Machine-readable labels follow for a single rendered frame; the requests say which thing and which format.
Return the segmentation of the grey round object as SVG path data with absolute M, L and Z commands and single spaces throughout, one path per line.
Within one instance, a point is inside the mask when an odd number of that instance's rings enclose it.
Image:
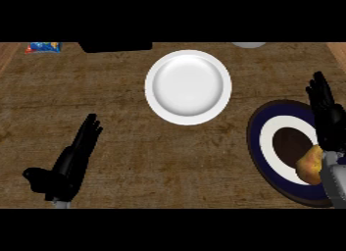
M 248 48 L 248 49 L 258 48 L 266 45 L 266 42 L 233 42 L 233 43 L 240 48 Z

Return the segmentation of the yellow-brown pear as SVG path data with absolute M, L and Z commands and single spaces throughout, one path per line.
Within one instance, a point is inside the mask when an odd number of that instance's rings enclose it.
M 297 163 L 300 179 L 310 185 L 319 185 L 322 183 L 322 159 L 323 149 L 316 145 Z

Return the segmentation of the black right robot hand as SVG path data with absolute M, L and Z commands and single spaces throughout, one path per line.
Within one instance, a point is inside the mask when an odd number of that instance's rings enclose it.
M 319 146 L 346 156 L 346 111 L 335 102 L 331 86 L 322 72 L 313 74 L 307 87 L 311 100 Z

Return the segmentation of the blue snack bag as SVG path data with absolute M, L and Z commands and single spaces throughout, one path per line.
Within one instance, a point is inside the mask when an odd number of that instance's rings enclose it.
M 59 53 L 62 51 L 60 42 L 32 42 L 26 49 L 26 53 Z

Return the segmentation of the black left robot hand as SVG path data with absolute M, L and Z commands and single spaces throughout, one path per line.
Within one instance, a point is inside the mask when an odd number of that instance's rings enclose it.
M 91 114 L 79 128 L 73 143 L 57 158 L 53 169 L 26 168 L 23 177 L 31 182 L 32 191 L 42 193 L 47 201 L 70 203 L 75 199 L 103 131 L 99 115 Z

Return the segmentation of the dark blue and white plate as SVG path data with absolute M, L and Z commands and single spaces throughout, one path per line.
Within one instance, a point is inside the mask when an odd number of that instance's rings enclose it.
M 257 169 L 273 188 L 307 206 L 331 207 L 323 185 L 304 182 L 297 172 L 298 161 L 317 145 L 311 106 L 294 100 L 266 103 L 248 122 L 246 143 Z

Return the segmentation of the black appliance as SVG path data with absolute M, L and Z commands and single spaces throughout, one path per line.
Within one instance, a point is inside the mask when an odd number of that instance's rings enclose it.
M 87 53 L 122 52 L 152 50 L 153 43 L 104 43 L 104 42 L 81 42 L 82 49 Z

